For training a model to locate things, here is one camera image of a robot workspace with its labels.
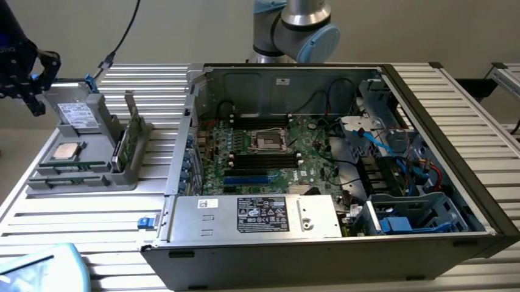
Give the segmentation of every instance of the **power supply label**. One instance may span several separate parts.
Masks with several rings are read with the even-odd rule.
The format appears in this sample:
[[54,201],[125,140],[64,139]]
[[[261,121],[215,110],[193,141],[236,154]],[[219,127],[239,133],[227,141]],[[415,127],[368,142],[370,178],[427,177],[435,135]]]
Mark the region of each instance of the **power supply label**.
[[237,198],[236,230],[240,233],[288,231],[284,197]]

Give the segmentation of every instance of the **blue latch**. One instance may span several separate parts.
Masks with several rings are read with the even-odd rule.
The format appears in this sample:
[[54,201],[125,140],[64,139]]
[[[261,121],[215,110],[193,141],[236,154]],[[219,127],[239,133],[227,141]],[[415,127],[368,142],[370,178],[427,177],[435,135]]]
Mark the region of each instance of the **blue latch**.
[[89,76],[89,74],[86,74],[86,76],[84,77],[84,81],[86,82],[86,85],[92,93],[98,93],[96,80],[93,79],[92,76]]
[[137,229],[153,229],[154,217],[142,217],[137,221]]
[[406,217],[386,217],[379,220],[379,224],[384,234],[411,233],[411,226]]

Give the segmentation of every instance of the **printed label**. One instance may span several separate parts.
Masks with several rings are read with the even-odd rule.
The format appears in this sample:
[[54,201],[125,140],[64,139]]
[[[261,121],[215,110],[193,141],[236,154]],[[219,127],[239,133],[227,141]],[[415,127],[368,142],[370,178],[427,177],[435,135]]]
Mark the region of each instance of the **printed label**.
[[85,103],[58,103],[57,106],[73,128],[97,128],[96,118]]
[[291,79],[288,78],[277,78],[276,85],[288,85],[291,83]]
[[197,200],[196,207],[199,209],[217,208],[219,207],[219,199]]
[[283,196],[236,199],[236,230],[240,233],[288,231]]

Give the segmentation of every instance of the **blue pcie slot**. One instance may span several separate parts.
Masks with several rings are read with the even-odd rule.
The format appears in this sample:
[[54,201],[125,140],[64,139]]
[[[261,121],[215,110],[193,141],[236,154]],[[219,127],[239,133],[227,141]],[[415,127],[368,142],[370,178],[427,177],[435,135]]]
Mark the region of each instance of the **blue pcie slot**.
[[252,176],[244,178],[224,178],[224,185],[229,184],[268,184],[268,177]]

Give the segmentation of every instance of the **metal slotted table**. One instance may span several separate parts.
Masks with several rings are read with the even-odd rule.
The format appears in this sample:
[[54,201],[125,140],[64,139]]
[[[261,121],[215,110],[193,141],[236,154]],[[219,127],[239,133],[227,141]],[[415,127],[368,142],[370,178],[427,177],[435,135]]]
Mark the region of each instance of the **metal slotted table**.
[[[439,125],[466,163],[520,227],[520,145],[481,109],[443,69],[425,64],[394,64],[395,70]],[[136,251],[136,221],[160,211],[176,127],[185,99],[187,65],[114,65],[100,90],[121,120],[129,115],[124,90],[134,91],[140,114],[154,129],[140,170],[137,188],[125,192],[68,193],[31,197],[25,179],[44,150],[0,208],[0,262],[60,242],[72,242],[89,268],[96,291],[168,291]],[[49,138],[45,149],[54,138]],[[322,287],[272,288],[268,291],[457,291],[520,290],[520,243],[490,259],[473,259],[433,281]]]

